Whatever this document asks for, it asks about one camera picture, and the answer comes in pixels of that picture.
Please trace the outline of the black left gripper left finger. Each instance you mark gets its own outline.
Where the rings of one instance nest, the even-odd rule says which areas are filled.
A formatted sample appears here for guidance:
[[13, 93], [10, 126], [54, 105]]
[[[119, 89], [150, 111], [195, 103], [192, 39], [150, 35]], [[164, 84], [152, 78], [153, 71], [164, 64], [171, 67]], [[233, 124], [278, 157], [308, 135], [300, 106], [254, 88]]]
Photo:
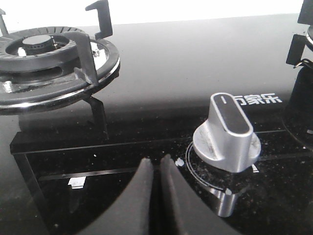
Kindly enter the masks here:
[[142, 159], [133, 178], [114, 203], [80, 235], [147, 235], [153, 165]]

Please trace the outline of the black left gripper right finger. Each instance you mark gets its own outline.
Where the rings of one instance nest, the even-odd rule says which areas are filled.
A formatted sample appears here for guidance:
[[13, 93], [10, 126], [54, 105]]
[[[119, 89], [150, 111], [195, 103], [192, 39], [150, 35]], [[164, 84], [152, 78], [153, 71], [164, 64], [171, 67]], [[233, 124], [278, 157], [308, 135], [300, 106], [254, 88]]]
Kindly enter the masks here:
[[169, 154], [160, 161], [167, 222], [174, 235], [238, 235], [196, 195]]

